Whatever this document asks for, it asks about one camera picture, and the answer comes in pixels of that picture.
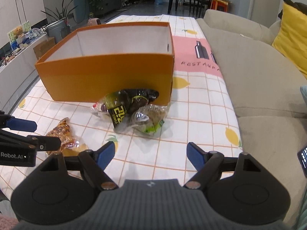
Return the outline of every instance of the phone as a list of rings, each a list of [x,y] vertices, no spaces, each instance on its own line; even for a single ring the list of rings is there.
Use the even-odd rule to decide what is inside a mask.
[[[303,168],[304,175],[307,177],[307,146],[298,152],[297,157],[300,160],[300,165]]]

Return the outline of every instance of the orange stool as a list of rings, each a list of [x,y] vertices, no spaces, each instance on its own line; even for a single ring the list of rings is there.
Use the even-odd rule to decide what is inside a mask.
[[[227,12],[228,10],[228,2],[227,1],[223,1],[223,0],[212,0],[211,1],[211,6],[210,9],[214,9],[217,10],[217,7],[223,7],[224,8],[224,12]]]

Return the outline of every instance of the plastic bag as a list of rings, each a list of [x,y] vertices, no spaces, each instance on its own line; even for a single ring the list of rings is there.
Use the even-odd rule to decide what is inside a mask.
[[[55,136],[61,140],[61,147],[58,151],[63,153],[63,156],[75,156],[80,152],[87,150],[87,146],[80,142],[78,137],[72,133],[69,126],[69,118],[62,119],[59,124],[53,128],[46,136]],[[47,151],[47,155],[51,155],[54,151]]]
[[[100,118],[108,113],[114,128],[117,128],[127,114],[133,114],[158,97],[159,93],[151,89],[124,89],[107,94],[91,107],[91,111]]]
[[[129,125],[146,134],[154,134],[164,124],[168,106],[149,104],[139,108],[130,119]]]

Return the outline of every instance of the beige sofa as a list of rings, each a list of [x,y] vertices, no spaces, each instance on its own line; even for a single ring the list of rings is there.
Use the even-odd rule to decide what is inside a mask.
[[[293,227],[307,183],[297,158],[297,152],[307,144],[307,107],[300,94],[300,86],[307,85],[307,80],[271,46],[280,21],[267,28],[207,10],[197,22],[223,74],[243,150],[289,191],[291,206],[284,222]]]

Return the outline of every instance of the open cardboard box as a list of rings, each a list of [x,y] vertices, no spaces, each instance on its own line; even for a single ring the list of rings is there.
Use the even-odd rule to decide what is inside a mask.
[[[33,48],[36,58],[39,60],[45,53],[55,45],[54,37],[48,38]]]
[[[174,47],[164,22],[104,24],[75,30],[35,64],[55,101],[97,102],[121,89],[149,88],[167,105]]]

